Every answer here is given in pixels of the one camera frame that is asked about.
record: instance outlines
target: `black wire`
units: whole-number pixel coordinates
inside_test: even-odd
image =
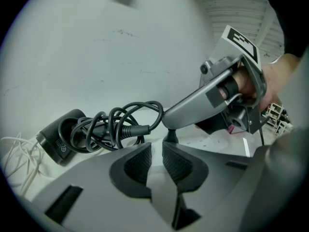
[[[262,145],[264,146],[264,136],[262,132],[262,127],[260,128],[260,136],[261,136]]]
[[[151,126],[149,126],[149,132],[151,132],[160,124],[164,115],[163,106],[157,101],[132,102],[123,108],[115,107],[111,110],[108,116],[106,116],[105,112],[99,112],[94,116],[94,118],[66,118],[62,120],[58,126],[59,137],[68,149],[71,149],[77,153],[91,153],[99,150],[101,147],[110,151],[121,149],[123,148],[121,144],[123,125],[125,122],[127,122],[132,126],[138,126],[139,124],[132,114],[142,107],[147,107],[158,112],[157,119]],[[76,123],[70,132],[68,139],[66,139],[63,135],[63,124],[66,122]],[[93,130],[98,122],[108,123],[110,141],[103,140],[102,138],[99,138],[93,134]],[[77,136],[85,140],[84,147],[76,145],[75,139]],[[134,145],[144,142],[144,137],[138,136]]]

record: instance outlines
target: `black sleeve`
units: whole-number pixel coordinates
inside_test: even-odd
[[[309,43],[308,0],[268,0],[284,34],[284,52],[301,57]]]

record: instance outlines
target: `black cable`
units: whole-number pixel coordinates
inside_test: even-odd
[[[262,146],[264,146],[264,136],[263,136],[263,132],[262,132],[262,127],[260,128],[260,136],[261,136],[261,141],[262,141]]]
[[[150,108],[158,112],[158,117],[152,125],[140,126],[132,114],[142,107]],[[163,106],[157,101],[132,102],[123,108],[115,107],[106,116],[105,112],[97,113],[93,118],[66,118],[58,127],[58,134],[63,144],[77,153],[91,153],[101,147],[110,151],[123,148],[121,140],[128,137],[136,137],[134,145],[144,143],[144,135],[150,134],[161,122],[164,115]],[[65,137],[63,124],[76,122],[70,136]],[[76,140],[84,140],[85,146],[78,146]]]

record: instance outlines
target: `corrugated ceiling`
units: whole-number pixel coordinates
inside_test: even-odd
[[[215,42],[230,25],[258,45],[262,63],[283,54],[283,33],[267,0],[201,1],[211,18]]]

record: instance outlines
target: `tangled white cable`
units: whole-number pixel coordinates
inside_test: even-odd
[[[44,156],[44,152],[43,153],[41,152],[40,148],[38,147],[38,142],[31,142],[29,140],[22,139],[21,133],[19,133],[17,137],[3,137],[1,138],[1,140],[13,141],[12,147],[7,155],[7,158],[3,166],[3,174],[6,177],[6,179],[8,179],[12,174],[14,174],[22,166],[27,164],[25,179],[20,183],[9,183],[11,187],[21,186],[20,195],[24,196],[26,194],[26,191],[31,185],[36,174],[44,176],[45,178],[48,178],[48,179],[54,179],[53,177],[46,176],[39,169],[40,163]],[[33,155],[33,153],[35,152],[38,152],[38,155],[36,156]],[[23,163],[20,163],[23,156],[26,157],[27,160]],[[14,158],[18,158],[17,165],[10,173],[7,174],[6,168],[7,168],[8,162]]]

